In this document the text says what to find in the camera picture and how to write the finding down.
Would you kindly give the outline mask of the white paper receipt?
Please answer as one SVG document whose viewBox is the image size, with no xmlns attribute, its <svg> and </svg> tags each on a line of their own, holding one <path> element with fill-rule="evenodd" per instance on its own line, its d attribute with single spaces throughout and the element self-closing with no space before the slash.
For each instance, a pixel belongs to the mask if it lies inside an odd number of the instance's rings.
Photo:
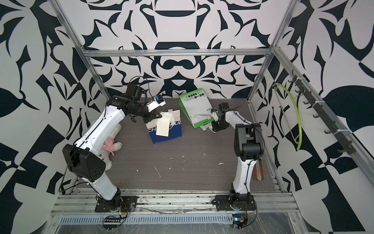
<svg viewBox="0 0 374 234">
<path fill-rule="evenodd" d="M 161 113 L 162 118 L 157 120 L 156 135 L 162 137 L 169 136 L 169 126 L 173 114 L 168 112 Z"/>
</svg>

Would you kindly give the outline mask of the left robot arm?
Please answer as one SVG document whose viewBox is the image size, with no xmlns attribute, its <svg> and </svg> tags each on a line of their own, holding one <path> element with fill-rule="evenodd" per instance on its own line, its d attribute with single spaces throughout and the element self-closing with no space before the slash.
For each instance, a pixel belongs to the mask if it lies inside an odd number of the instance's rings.
<svg viewBox="0 0 374 234">
<path fill-rule="evenodd" d="M 145 123 L 162 116 L 156 110 L 165 105 L 161 95 L 152 96 L 151 100 L 140 102 L 147 92 L 143 88 L 130 84 L 125 93 L 112 96 L 98 120 L 73 145 L 64 146 L 62 153 L 67 163 L 67 170 L 88 183 L 99 198 L 118 207 L 121 204 L 120 190 L 113 185 L 105 173 L 105 162 L 99 151 L 115 126 L 126 116 L 135 119 L 142 117 Z"/>
</svg>

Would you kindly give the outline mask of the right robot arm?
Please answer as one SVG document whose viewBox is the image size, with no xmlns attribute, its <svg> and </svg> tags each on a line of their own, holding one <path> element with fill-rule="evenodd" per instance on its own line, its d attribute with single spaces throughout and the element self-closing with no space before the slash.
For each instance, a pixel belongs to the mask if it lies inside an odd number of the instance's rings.
<svg viewBox="0 0 374 234">
<path fill-rule="evenodd" d="M 214 133 L 233 127 L 234 152 L 238 159 L 236 176 L 232 184 L 234 194 L 250 193 L 250 182 L 257 161 L 263 156 L 265 141 L 261 125 L 245 119 L 239 111 L 230 108 L 227 102 L 219 104 L 218 110 L 211 110 L 214 121 L 210 130 Z"/>
</svg>

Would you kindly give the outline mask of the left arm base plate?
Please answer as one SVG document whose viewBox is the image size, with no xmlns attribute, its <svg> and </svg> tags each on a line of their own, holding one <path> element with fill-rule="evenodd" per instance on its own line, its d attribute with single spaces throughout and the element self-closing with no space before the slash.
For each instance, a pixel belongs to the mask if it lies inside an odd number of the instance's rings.
<svg viewBox="0 0 374 234">
<path fill-rule="evenodd" d="M 137 196 L 116 195 L 112 200 L 105 200 L 100 195 L 96 196 L 96 213 L 129 212 L 137 206 Z"/>
</svg>

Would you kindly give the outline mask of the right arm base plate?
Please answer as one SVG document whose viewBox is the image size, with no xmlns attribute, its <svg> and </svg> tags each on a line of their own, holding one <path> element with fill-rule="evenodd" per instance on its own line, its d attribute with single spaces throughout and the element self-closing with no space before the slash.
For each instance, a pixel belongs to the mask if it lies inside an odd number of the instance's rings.
<svg viewBox="0 0 374 234">
<path fill-rule="evenodd" d="M 255 211 L 257 209 L 251 193 L 216 195 L 211 204 L 216 206 L 217 211 Z"/>
</svg>

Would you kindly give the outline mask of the green white tea bag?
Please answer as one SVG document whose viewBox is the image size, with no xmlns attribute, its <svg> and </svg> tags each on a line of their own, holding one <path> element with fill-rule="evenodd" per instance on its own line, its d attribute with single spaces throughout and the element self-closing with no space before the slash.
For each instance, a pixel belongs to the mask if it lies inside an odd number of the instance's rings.
<svg viewBox="0 0 374 234">
<path fill-rule="evenodd" d="M 194 128 L 205 127 L 215 121 L 211 103 L 202 88 L 180 95 L 179 106 Z"/>
</svg>

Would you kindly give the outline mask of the blue paper bag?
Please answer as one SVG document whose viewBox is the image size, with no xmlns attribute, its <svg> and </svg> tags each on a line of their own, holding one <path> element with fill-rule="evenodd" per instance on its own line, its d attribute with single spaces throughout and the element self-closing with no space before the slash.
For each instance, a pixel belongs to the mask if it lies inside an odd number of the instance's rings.
<svg viewBox="0 0 374 234">
<path fill-rule="evenodd" d="M 161 118 L 151 120 L 146 124 L 153 144 L 182 136 L 180 110 L 161 112 L 161 116 Z"/>
</svg>

